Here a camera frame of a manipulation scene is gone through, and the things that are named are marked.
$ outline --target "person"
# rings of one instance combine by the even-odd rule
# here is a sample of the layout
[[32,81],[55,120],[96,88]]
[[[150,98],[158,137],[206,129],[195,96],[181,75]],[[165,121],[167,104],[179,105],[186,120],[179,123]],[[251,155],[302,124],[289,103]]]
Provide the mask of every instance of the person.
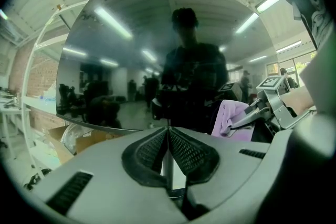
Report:
[[134,101],[135,94],[137,92],[136,88],[137,88],[136,82],[133,79],[131,79],[129,81],[129,83],[128,83],[128,88],[127,88],[127,90],[128,90],[128,101],[129,102],[133,102]]
[[250,73],[247,70],[244,70],[243,76],[240,79],[240,88],[242,90],[241,101],[243,103],[248,103],[248,89],[252,88],[250,84],[250,78],[248,77]]
[[151,107],[151,102],[155,98],[158,85],[159,81],[154,74],[152,74],[151,78],[145,79],[145,100],[147,103],[147,109]]
[[292,79],[292,78],[288,75],[288,72],[287,72],[287,70],[286,70],[285,68],[281,68],[281,69],[280,69],[280,73],[281,73],[282,76],[285,76],[285,78],[286,78],[287,81],[288,81],[289,87],[290,87],[291,89],[297,88],[297,87],[295,87],[295,86],[296,86],[296,85],[295,85],[296,83],[295,83],[294,79]]
[[172,23],[181,45],[167,54],[161,84],[176,91],[174,97],[161,102],[170,107],[172,126],[207,131],[205,102],[227,83],[226,60],[218,46],[197,41],[198,20],[191,8],[175,10]]

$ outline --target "plastic bag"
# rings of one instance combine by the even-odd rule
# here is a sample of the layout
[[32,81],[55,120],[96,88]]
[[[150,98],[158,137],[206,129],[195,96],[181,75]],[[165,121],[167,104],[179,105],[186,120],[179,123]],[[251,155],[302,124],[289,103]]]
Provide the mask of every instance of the plastic bag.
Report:
[[72,153],[76,153],[76,139],[82,136],[91,136],[93,129],[71,123],[61,138],[61,143]]

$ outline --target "black vent slot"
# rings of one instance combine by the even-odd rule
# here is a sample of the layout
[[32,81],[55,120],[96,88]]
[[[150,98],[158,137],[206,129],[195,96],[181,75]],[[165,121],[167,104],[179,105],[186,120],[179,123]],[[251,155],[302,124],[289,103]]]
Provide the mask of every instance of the black vent slot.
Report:
[[251,150],[240,150],[239,153],[242,153],[247,156],[263,159],[266,155],[266,153],[259,152],[259,151],[251,151]]
[[60,214],[65,215],[92,177],[92,175],[84,172],[75,173],[53,198],[47,202],[47,205]]

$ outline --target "brick wall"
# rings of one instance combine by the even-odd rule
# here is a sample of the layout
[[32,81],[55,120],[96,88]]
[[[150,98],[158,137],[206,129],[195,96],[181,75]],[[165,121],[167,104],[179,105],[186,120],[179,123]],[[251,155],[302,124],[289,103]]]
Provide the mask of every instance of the brick wall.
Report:
[[[55,29],[45,34],[44,40],[55,36],[63,35],[68,30],[64,28]],[[33,49],[35,40],[28,42],[22,46],[16,53],[12,71],[9,76],[9,88],[22,92],[23,77],[25,74],[28,59]],[[29,74],[27,95],[36,96],[43,95],[43,91],[56,81],[58,62],[50,59],[41,52],[35,53],[32,70]],[[45,113],[38,109],[31,108],[30,125],[41,132],[44,130],[60,127],[64,125],[64,121],[52,114]]]

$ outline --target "metal shelving unit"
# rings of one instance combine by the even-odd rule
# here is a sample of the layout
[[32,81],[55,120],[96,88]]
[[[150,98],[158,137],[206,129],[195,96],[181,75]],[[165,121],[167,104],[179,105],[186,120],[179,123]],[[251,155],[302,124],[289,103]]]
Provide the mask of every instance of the metal shelving unit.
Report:
[[42,31],[38,35],[38,38],[34,44],[32,52],[29,56],[27,67],[25,70],[23,85],[22,85],[22,104],[21,104],[21,114],[22,119],[27,119],[23,121],[23,132],[25,136],[26,145],[28,147],[31,164],[37,168],[37,171],[41,178],[44,178],[41,172],[41,166],[43,168],[56,169],[60,163],[57,157],[53,154],[50,154],[46,149],[48,144],[40,141],[40,138],[33,134],[33,131],[29,123],[29,109],[36,108],[46,113],[56,115],[56,102],[55,101],[46,101],[34,97],[27,96],[28,80],[29,74],[33,67],[34,56],[37,52],[42,52],[44,55],[49,57],[54,61],[59,61],[63,45],[68,37],[68,34],[63,34],[48,40],[43,41],[45,33],[52,28],[59,27],[59,23],[62,22],[70,31],[71,26],[74,24],[79,12],[86,5],[88,1],[80,2],[68,7],[65,7],[61,10],[57,10],[48,22],[44,25]]

